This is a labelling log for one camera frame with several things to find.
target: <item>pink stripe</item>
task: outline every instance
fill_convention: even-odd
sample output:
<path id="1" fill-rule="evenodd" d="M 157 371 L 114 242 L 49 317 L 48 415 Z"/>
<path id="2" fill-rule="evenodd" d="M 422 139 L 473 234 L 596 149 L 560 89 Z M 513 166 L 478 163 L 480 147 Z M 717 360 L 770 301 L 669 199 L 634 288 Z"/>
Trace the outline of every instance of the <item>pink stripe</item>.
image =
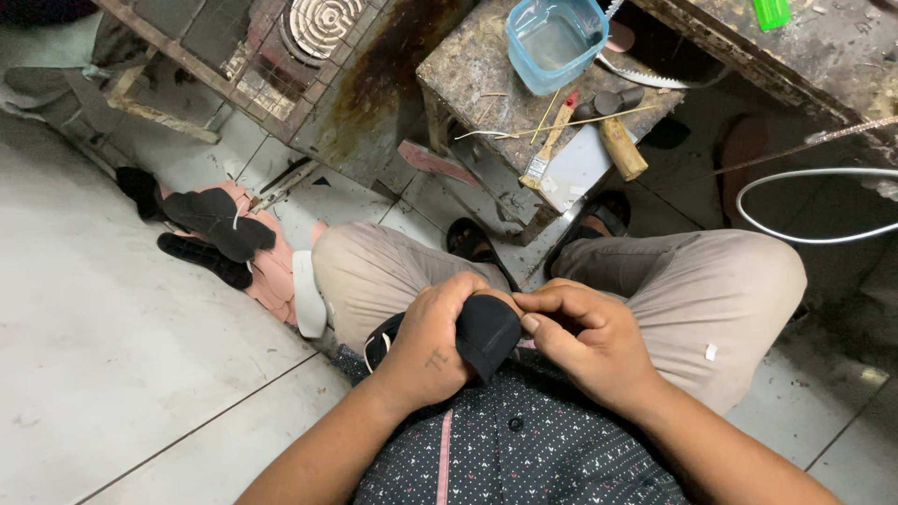
<path id="1" fill-rule="evenodd" d="M 452 429 L 452 409 L 443 416 L 443 437 L 440 439 L 440 476 L 436 483 L 436 505 L 445 505 L 449 494 L 449 431 Z"/>

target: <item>workbench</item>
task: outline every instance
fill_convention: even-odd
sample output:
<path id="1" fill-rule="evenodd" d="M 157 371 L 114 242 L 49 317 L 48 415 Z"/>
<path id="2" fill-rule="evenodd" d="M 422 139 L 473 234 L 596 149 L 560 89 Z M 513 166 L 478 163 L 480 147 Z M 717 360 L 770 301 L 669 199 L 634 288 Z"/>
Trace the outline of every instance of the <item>workbench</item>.
<path id="1" fill-rule="evenodd" d="M 749 0 L 632 0 L 711 56 L 834 128 L 898 114 L 898 2 L 796 0 L 762 31 Z M 868 159 L 898 164 L 898 128 L 869 130 Z"/>
<path id="2" fill-rule="evenodd" d="M 505 25 L 508 14 L 516 4 L 517 0 L 483 0 L 418 67 L 418 82 L 424 93 L 430 145 L 438 154 L 451 155 L 448 128 L 452 119 L 469 131 L 514 132 L 537 128 L 549 108 L 552 94 L 536 96 L 531 93 L 508 59 Z M 651 72 L 647 66 L 627 53 L 614 56 L 615 64 L 639 72 Z M 561 102 L 574 91 L 578 91 L 578 103 L 581 103 L 602 90 L 616 92 L 633 86 L 633 83 L 591 64 L 581 76 L 561 88 L 544 126 L 552 124 Z M 495 97 L 480 95 L 492 92 L 508 93 L 508 96 L 498 97 L 484 116 Z M 683 96 L 682 91 L 646 88 L 640 107 L 657 107 L 621 116 L 621 120 L 636 138 L 642 138 Z M 553 153 L 560 152 L 577 131 L 578 128 L 565 128 L 555 143 Z M 531 157 L 540 150 L 547 134 L 546 131 L 541 132 L 532 144 L 532 135 L 505 139 L 478 136 L 482 145 L 505 166 L 507 173 L 505 178 L 495 173 L 485 174 L 474 170 L 472 173 L 507 214 L 515 214 L 513 218 L 523 229 L 512 238 L 523 245 L 530 243 L 546 226 L 562 215 L 540 190 L 533 191 L 541 200 L 535 212 L 530 205 L 519 205 L 515 209 L 508 199 L 504 199 L 509 189 L 517 185 L 517 178 L 524 173 Z"/>

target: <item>tattoo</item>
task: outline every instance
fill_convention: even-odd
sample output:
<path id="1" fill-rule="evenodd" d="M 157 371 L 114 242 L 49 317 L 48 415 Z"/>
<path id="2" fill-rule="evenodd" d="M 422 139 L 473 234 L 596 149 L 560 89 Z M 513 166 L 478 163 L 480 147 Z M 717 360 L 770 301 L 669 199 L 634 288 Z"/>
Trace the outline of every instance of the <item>tattoo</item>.
<path id="1" fill-rule="evenodd" d="M 427 368 L 427 367 L 433 365 L 434 367 L 436 367 L 437 370 L 442 372 L 443 369 L 440 368 L 439 361 L 443 361 L 443 363 L 445 363 L 448 360 L 449 360 L 449 358 L 440 354 L 439 349 L 434 349 L 434 352 L 430 355 L 430 358 L 427 360 L 427 363 L 424 364 L 424 367 Z"/>

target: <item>hammer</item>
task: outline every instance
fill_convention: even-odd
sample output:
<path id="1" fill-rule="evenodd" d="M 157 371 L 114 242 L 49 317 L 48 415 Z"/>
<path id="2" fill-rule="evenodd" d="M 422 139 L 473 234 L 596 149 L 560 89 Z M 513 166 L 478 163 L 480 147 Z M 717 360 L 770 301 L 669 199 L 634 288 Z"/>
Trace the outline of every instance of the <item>hammer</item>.
<path id="1" fill-rule="evenodd" d="M 602 91 L 595 95 L 592 101 L 577 105 L 574 121 L 591 120 L 601 116 L 609 116 L 618 112 L 629 111 L 640 102 L 646 94 L 641 86 L 626 89 L 621 92 Z M 618 167 L 624 181 L 632 181 L 648 168 L 648 163 L 642 158 L 633 141 L 629 139 L 627 130 L 618 118 L 599 121 L 599 138 L 612 157 L 614 165 Z"/>

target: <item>blue plastic container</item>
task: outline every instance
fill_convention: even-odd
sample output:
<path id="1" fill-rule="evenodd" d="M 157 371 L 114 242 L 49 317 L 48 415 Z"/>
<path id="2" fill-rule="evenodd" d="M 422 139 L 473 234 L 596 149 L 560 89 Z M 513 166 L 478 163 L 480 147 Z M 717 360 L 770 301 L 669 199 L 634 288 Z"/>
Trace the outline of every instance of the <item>blue plastic container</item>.
<path id="1" fill-rule="evenodd" d="M 573 81 L 608 40 L 595 0 L 523 0 L 508 15 L 508 58 L 536 94 Z"/>

